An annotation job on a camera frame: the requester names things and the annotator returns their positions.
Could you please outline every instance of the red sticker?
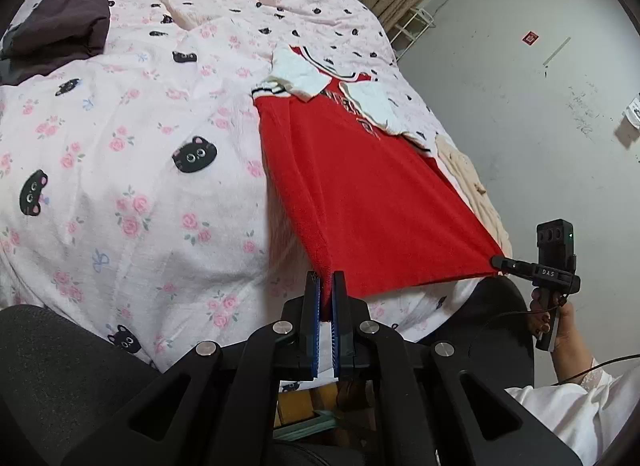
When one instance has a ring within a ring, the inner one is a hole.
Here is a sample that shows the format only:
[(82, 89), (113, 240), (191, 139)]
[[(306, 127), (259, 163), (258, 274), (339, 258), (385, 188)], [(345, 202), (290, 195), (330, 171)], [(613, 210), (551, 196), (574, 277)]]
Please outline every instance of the red sticker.
[(524, 43), (526, 43), (527, 45), (533, 45), (533, 43), (536, 42), (536, 40), (539, 38), (540, 36), (538, 36), (536, 33), (534, 33), (533, 31), (529, 31), (529, 34), (527, 34), (526, 36), (524, 36), (524, 38), (522, 39), (522, 41), (524, 41)]

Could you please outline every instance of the person's arm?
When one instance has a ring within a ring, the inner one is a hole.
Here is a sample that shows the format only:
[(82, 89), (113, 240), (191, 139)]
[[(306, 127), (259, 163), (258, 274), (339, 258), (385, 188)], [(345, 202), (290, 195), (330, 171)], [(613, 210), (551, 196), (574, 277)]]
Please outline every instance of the person's arm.
[[(533, 301), (530, 304), (530, 309), (532, 311), (543, 310), (539, 302), (540, 290), (534, 289), (531, 297)], [(554, 302), (556, 305), (558, 304), (558, 299), (559, 295), (555, 293)], [(559, 308), (558, 316), (560, 319), (558, 333), (556, 334), (556, 348), (551, 353), (551, 359), (556, 369), (558, 381), (562, 382), (575, 374), (590, 369), (593, 363), (593, 354), (588, 350), (580, 331), (578, 331), (578, 327), (575, 325), (574, 306), (567, 302)], [(549, 320), (549, 313), (532, 314), (528, 320), (529, 330), (536, 337), (540, 332), (547, 333), (551, 330)], [(579, 385), (583, 378), (584, 375), (571, 380), (571, 382)]]

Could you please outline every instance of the white shirt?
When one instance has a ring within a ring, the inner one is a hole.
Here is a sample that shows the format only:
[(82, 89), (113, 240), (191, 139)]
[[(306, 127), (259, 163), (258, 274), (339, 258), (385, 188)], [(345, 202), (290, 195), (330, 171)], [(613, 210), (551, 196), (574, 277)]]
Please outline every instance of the white shirt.
[(640, 367), (619, 378), (606, 372), (599, 381), (542, 388), (508, 388), (530, 411), (592, 466), (616, 438), (640, 399)]

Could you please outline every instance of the red fabric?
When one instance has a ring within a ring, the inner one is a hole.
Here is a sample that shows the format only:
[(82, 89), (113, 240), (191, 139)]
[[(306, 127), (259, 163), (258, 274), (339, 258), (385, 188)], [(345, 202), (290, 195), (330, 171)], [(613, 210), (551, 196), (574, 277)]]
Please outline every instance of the red fabric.
[(496, 274), (500, 247), (436, 162), (348, 112), (338, 84), (333, 99), (255, 99), (269, 173), (322, 277), (322, 318), (334, 271), (355, 297)]

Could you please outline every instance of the person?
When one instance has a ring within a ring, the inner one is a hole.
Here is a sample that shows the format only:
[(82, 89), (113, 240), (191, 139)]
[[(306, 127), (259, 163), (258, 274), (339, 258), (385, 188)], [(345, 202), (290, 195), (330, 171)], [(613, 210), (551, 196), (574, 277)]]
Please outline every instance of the person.
[[(534, 289), (531, 311), (543, 310)], [(558, 304), (559, 296), (554, 295)], [(504, 315), (526, 311), (526, 303), (507, 277), (489, 277), (466, 303), (420, 343), (448, 340), (469, 352), (477, 370), (491, 377), (566, 445), (583, 466), (592, 466), (616, 438), (640, 400), (640, 367), (613, 378), (603, 369), (564, 385), (534, 388), (533, 343), (550, 330), (548, 313)], [(575, 320), (571, 302), (559, 308), (558, 332), (551, 359), (558, 382), (596, 366)]]

